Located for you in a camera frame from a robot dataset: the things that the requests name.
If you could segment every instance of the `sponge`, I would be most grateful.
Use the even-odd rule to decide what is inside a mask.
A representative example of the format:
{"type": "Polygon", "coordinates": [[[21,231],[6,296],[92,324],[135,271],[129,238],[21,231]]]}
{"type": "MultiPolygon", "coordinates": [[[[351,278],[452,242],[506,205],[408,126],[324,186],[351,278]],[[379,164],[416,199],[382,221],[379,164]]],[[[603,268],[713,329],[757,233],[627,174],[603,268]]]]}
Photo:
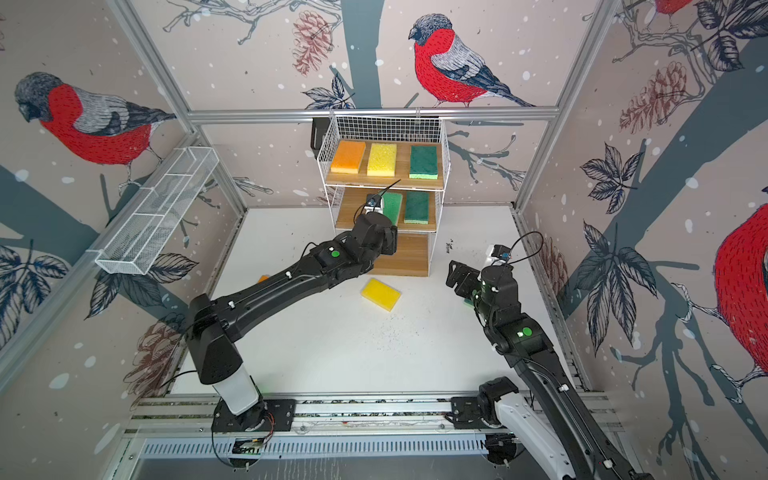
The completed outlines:
{"type": "Polygon", "coordinates": [[[362,289],[360,295],[388,312],[392,311],[395,303],[397,303],[397,300],[400,298],[400,292],[389,285],[379,282],[375,278],[372,278],[371,281],[368,282],[368,285],[366,285],[366,288],[362,289]]]}
{"type": "Polygon", "coordinates": [[[397,144],[371,144],[368,156],[369,177],[394,177],[397,144]]]}
{"type": "Polygon", "coordinates": [[[334,174],[353,174],[357,175],[362,162],[362,154],[366,152],[366,142],[348,141],[339,142],[336,149],[336,155],[331,162],[331,171],[334,174]]]}
{"type": "Polygon", "coordinates": [[[382,204],[384,208],[382,213],[389,218],[392,225],[397,226],[397,220],[400,218],[400,207],[402,206],[402,194],[387,192],[382,195],[382,204]]]}
{"type": "Polygon", "coordinates": [[[429,223],[429,192],[413,191],[406,196],[406,223],[429,223]]]}
{"type": "Polygon", "coordinates": [[[437,180],[437,147],[411,147],[410,177],[437,180]]]}

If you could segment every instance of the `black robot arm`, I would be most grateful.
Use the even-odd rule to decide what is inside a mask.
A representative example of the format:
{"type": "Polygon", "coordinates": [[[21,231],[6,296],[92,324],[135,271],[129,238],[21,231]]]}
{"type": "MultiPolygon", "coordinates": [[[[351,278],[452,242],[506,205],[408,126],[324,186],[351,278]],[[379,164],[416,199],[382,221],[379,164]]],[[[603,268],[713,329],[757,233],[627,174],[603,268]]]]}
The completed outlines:
{"type": "Polygon", "coordinates": [[[357,217],[352,230],[316,245],[263,282],[215,300],[193,299],[184,328],[200,382],[214,386],[234,415],[254,407],[260,394],[234,343],[289,305],[370,271],[379,255],[396,251],[397,227],[368,212],[357,217]]]}
{"type": "Polygon", "coordinates": [[[550,478],[652,479],[635,472],[607,439],[565,374],[552,341],[521,311],[512,265],[496,263],[478,271],[452,261],[445,283],[472,301],[486,338],[535,395],[555,435],[542,433],[547,426],[537,423],[518,388],[506,378],[480,386],[480,419],[519,436],[550,478]],[[568,458],[558,460],[559,452],[568,458]]]}

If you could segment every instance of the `green sponge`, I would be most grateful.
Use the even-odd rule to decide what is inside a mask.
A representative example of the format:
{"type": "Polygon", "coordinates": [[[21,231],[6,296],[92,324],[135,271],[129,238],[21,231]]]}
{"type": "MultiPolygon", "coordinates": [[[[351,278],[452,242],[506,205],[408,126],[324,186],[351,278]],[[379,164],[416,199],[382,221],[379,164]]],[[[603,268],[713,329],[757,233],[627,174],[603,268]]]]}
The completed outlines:
{"type": "Polygon", "coordinates": [[[429,192],[413,191],[406,195],[406,223],[429,223],[429,192]]]}
{"type": "Polygon", "coordinates": [[[402,206],[402,194],[386,192],[382,195],[382,203],[384,204],[382,213],[389,218],[392,225],[397,226],[397,220],[400,218],[400,207],[402,206]]]}
{"type": "Polygon", "coordinates": [[[437,147],[411,147],[411,178],[437,180],[437,147]]]}

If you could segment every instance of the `white floor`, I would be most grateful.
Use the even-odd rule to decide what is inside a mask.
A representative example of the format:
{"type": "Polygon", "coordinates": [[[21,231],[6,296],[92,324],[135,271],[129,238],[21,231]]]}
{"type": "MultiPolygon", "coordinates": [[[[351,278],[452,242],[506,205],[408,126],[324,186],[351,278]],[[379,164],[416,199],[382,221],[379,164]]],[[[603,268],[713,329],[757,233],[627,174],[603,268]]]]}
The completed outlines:
{"type": "MultiPolygon", "coordinates": [[[[246,288],[295,262],[304,245],[333,237],[328,210],[256,209],[248,213],[214,298],[246,288]]],[[[370,276],[347,280],[272,316],[237,342],[265,394],[469,392],[497,376],[525,388],[495,353],[472,309],[445,286],[450,260],[482,266],[485,249],[510,247],[518,232],[507,207],[446,207],[429,278],[378,276],[400,290],[392,312],[359,295],[370,276]],[[446,243],[452,249],[446,253],[446,243]]],[[[518,244],[513,258],[524,257],[518,244]]],[[[523,311],[562,351],[528,261],[515,265],[523,311]]],[[[194,369],[189,355],[181,371],[194,369]]],[[[172,393],[214,393],[195,375],[172,393]]]]}

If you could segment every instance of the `red bird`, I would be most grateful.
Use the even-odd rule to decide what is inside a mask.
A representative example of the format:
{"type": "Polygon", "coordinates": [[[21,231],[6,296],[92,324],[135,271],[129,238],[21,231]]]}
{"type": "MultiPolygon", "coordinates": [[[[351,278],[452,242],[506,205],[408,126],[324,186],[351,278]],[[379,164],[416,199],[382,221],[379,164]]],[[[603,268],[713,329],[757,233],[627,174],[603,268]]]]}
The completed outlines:
{"type": "Polygon", "coordinates": [[[715,290],[717,308],[705,308],[690,301],[685,286],[673,283],[683,290],[691,309],[701,310],[722,320],[742,347],[752,356],[755,366],[741,380],[735,380],[719,365],[711,368],[725,375],[736,389],[729,399],[742,403],[741,389],[750,380],[768,376],[768,204],[731,232],[717,249],[715,259],[715,290]]]}
{"type": "Polygon", "coordinates": [[[656,4],[657,12],[672,15],[692,1],[693,0],[655,0],[654,3],[656,4]]]}
{"type": "Polygon", "coordinates": [[[40,124],[83,160],[103,165],[125,165],[128,184],[131,162],[150,149],[154,129],[176,118],[156,108],[141,107],[115,95],[92,94],[65,84],[54,75],[35,72],[16,85],[22,117],[40,124]]]}
{"type": "Polygon", "coordinates": [[[411,28],[415,40],[415,68],[419,83],[444,101],[469,102],[480,97],[503,97],[522,107],[533,107],[515,97],[485,65],[485,60],[464,45],[453,31],[448,17],[439,13],[424,15],[411,28]]]}

